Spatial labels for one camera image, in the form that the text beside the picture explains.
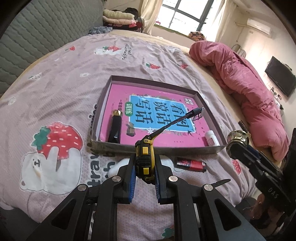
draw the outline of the television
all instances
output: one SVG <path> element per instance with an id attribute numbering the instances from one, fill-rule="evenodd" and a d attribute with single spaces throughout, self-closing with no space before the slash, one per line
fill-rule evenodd
<path id="1" fill-rule="evenodd" d="M 289 97 L 293 93 L 296 77 L 287 65 L 272 56 L 265 73 L 286 96 Z"/>

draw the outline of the curtain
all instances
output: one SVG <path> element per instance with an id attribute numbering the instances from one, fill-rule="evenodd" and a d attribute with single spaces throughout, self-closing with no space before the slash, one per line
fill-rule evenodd
<path id="1" fill-rule="evenodd" d="M 225 0 L 225 3 L 221 10 L 222 13 L 221 13 L 219 28 L 217 31 L 215 42 L 219 42 L 221 40 L 236 7 L 237 5 L 232 0 Z"/>
<path id="2" fill-rule="evenodd" d="M 213 4 L 213 10 L 215 10 L 216 15 L 213 15 L 211 23 L 206 24 L 204 35 L 208 41 L 219 42 L 221 40 L 237 7 L 233 0 L 220 0 L 219 2 L 214 2 L 216 7 Z"/>
<path id="3" fill-rule="evenodd" d="M 143 33 L 150 34 L 157 19 L 163 0 L 143 0 L 141 18 L 143 20 Z"/>

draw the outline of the screw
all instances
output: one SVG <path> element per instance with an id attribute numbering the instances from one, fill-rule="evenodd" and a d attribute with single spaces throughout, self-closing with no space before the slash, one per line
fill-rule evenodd
<path id="1" fill-rule="evenodd" d="M 212 191 L 213 190 L 213 186 L 211 184 L 206 184 L 204 186 L 204 189 L 207 190 L 207 191 Z"/>
<path id="2" fill-rule="evenodd" d="M 84 191 L 84 190 L 86 190 L 86 185 L 85 184 L 81 184 L 81 185 L 79 185 L 78 186 L 78 191 Z"/>
<path id="3" fill-rule="evenodd" d="M 176 181 L 178 181 L 178 178 L 177 178 L 176 176 L 170 176 L 168 179 L 169 179 L 171 182 L 176 182 Z"/>
<path id="4" fill-rule="evenodd" d="M 121 180 L 121 177 L 120 176 L 114 176 L 112 177 L 112 181 L 113 182 L 119 182 Z"/>

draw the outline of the pink bedsheet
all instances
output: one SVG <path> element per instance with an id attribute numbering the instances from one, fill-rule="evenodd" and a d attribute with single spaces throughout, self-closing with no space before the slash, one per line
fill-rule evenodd
<path id="1" fill-rule="evenodd" d="M 208 67 L 222 89 L 240 104 L 254 145 L 271 147 L 274 159 L 281 161 L 288 152 L 289 139 L 273 95 L 254 67 L 221 43 L 196 42 L 189 54 Z"/>

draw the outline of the white bottle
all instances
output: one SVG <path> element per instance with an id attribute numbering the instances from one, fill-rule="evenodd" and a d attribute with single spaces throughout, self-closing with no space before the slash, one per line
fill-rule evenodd
<path id="1" fill-rule="evenodd" d="M 205 133 L 205 138 L 207 139 L 207 143 L 209 146 L 219 146 L 219 141 L 215 136 L 213 131 L 207 131 Z"/>

